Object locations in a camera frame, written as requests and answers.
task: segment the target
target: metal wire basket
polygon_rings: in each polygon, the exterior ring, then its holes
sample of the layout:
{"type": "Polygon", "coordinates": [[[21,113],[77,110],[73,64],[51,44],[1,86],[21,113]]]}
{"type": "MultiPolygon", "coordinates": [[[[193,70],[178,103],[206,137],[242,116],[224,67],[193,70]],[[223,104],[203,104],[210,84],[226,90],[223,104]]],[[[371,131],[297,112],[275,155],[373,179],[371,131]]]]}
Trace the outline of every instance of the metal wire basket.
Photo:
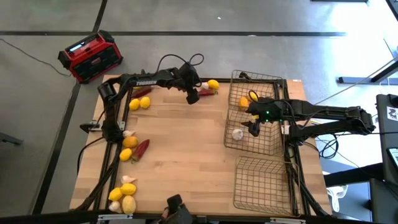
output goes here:
{"type": "Polygon", "coordinates": [[[245,109],[239,107],[242,97],[247,97],[249,90],[253,90],[258,96],[279,99],[283,90],[283,79],[272,75],[264,75],[253,72],[234,70],[228,97],[228,114],[224,132],[224,145],[233,149],[256,152],[265,155],[283,155],[284,137],[281,135],[283,122],[273,122],[261,125],[258,137],[252,136],[248,128],[241,123],[252,120],[245,109]],[[232,132],[235,129],[243,131],[242,140],[234,140],[232,132]]]}
{"type": "Polygon", "coordinates": [[[251,157],[240,157],[235,170],[236,208],[281,216],[300,214],[299,185],[286,172],[295,164],[251,157]]]}

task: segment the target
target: table leg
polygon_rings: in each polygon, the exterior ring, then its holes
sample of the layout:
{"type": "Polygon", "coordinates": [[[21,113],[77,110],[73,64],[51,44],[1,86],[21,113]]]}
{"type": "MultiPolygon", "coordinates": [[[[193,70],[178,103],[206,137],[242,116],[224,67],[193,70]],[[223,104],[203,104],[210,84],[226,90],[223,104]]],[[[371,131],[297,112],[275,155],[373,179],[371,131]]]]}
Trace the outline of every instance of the table leg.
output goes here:
{"type": "Polygon", "coordinates": [[[14,137],[9,136],[8,134],[4,134],[4,133],[0,133],[0,141],[9,142],[9,143],[17,144],[17,145],[20,145],[23,142],[23,140],[14,138],[14,137]]]}
{"type": "Polygon", "coordinates": [[[382,180],[384,178],[383,163],[335,172],[324,175],[323,178],[325,178],[326,187],[365,182],[369,181],[370,178],[382,180]]]}

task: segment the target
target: gray floor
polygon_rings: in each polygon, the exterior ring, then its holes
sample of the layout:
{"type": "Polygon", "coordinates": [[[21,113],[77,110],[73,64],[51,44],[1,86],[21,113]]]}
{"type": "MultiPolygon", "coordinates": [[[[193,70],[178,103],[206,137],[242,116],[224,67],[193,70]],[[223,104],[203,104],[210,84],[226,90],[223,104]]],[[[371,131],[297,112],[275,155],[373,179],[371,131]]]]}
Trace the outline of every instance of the gray floor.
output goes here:
{"type": "MultiPolygon", "coordinates": [[[[0,25],[0,30],[90,31],[100,1],[1,1],[0,4],[0,19],[9,20],[0,25]]],[[[301,79],[308,100],[316,103],[347,87],[337,84],[337,77],[369,75],[392,59],[383,34],[367,22],[372,15],[365,3],[109,0],[101,29],[349,32],[352,35],[335,38],[115,37],[124,62],[108,74],[134,73],[142,68],[150,72],[165,54],[189,58],[200,52],[206,57],[197,67],[202,77],[229,77],[232,70],[241,69],[301,79]],[[352,11],[358,11],[358,16],[353,17],[352,11]]],[[[62,70],[57,52],[82,37],[2,38],[62,70]]],[[[0,216],[22,215],[32,208],[74,79],[57,75],[48,66],[1,42],[0,59],[3,74],[0,131],[25,139],[22,147],[0,144],[0,194],[4,201],[11,202],[0,206],[0,216]]],[[[179,65],[180,61],[168,58],[162,67],[179,65]]],[[[101,78],[80,88],[45,213],[69,208],[78,151],[86,143],[86,134],[78,126],[92,118],[100,81],[101,78]]],[[[376,94],[387,92],[398,93],[398,88],[356,86],[325,103],[361,105],[374,114],[376,94]]],[[[377,138],[341,137],[340,152],[359,165],[379,162],[379,150],[377,138]],[[349,138],[357,138],[357,144],[350,144],[349,138]]],[[[335,160],[352,165],[341,157],[335,160]]]]}

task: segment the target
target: red chili pepper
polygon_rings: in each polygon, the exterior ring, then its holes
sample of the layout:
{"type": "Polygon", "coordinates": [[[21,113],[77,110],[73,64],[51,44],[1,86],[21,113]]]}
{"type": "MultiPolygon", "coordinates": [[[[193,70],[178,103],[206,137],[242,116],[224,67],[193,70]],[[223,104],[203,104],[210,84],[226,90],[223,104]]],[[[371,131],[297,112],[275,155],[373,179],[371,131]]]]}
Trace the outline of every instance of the red chili pepper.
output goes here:
{"type": "Polygon", "coordinates": [[[145,96],[146,94],[150,93],[152,91],[152,87],[150,86],[143,86],[139,90],[134,90],[131,98],[140,98],[142,96],[145,96]]]}
{"type": "Polygon", "coordinates": [[[216,91],[216,90],[201,89],[201,90],[198,92],[198,94],[199,94],[199,96],[212,96],[212,95],[217,94],[217,91],[216,91]]]}
{"type": "Polygon", "coordinates": [[[132,162],[138,162],[141,157],[144,155],[145,151],[149,146],[149,139],[143,141],[141,144],[137,146],[137,149],[132,154],[132,162]]]}

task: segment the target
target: red radio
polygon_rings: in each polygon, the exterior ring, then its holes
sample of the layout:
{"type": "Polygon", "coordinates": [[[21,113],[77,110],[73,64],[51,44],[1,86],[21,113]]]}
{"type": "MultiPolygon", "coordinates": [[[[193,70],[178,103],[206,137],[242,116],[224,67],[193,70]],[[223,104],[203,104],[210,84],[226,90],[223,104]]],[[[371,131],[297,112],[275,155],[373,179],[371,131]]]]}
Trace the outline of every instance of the red radio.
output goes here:
{"type": "Polygon", "coordinates": [[[58,60],[80,83],[89,83],[119,65],[123,57],[113,37],[100,30],[60,51],[58,60]]]}

